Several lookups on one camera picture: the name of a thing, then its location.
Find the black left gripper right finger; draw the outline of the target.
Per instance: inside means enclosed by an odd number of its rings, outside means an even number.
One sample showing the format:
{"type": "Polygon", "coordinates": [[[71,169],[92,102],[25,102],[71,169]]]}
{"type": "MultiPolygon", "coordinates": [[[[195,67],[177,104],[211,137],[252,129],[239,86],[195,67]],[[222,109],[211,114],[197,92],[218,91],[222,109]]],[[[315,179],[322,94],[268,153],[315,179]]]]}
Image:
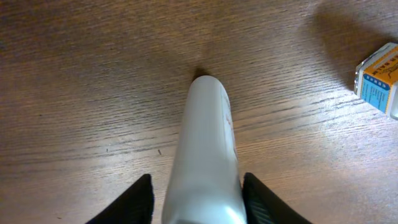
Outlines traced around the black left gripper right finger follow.
{"type": "Polygon", "coordinates": [[[311,224],[250,172],[242,193],[249,224],[311,224]]]}

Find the small jar gold lid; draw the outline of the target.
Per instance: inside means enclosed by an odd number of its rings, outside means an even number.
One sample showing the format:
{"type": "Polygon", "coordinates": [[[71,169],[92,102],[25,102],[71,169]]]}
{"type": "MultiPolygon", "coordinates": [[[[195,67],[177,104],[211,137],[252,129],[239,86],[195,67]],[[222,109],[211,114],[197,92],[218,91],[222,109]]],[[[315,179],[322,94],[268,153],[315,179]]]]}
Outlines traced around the small jar gold lid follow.
{"type": "Polygon", "coordinates": [[[388,42],[357,67],[354,93],[397,119],[397,44],[388,42]]]}

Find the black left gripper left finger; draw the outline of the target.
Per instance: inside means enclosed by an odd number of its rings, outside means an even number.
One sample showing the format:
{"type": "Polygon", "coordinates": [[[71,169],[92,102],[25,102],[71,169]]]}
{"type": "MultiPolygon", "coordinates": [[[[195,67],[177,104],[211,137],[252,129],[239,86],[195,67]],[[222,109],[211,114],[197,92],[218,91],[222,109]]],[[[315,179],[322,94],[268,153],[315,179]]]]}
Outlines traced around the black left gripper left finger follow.
{"type": "Polygon", "coordinates": [[[144,174],[87,224],[151,224],[154,201],[151,175],[144,174]]]}

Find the white lotion bottle clear cap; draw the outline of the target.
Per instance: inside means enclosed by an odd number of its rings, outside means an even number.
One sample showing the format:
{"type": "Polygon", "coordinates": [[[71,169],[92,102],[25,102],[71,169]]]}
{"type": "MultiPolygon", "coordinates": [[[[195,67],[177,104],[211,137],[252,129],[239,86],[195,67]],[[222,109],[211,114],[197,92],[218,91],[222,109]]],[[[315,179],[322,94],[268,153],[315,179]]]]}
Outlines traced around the white lotion bottle clear cap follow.
{"type": "Polygon", "coordinates": [[[228,94],[215,77],[190,85],[162,223],[246,223],[228,94]]]}

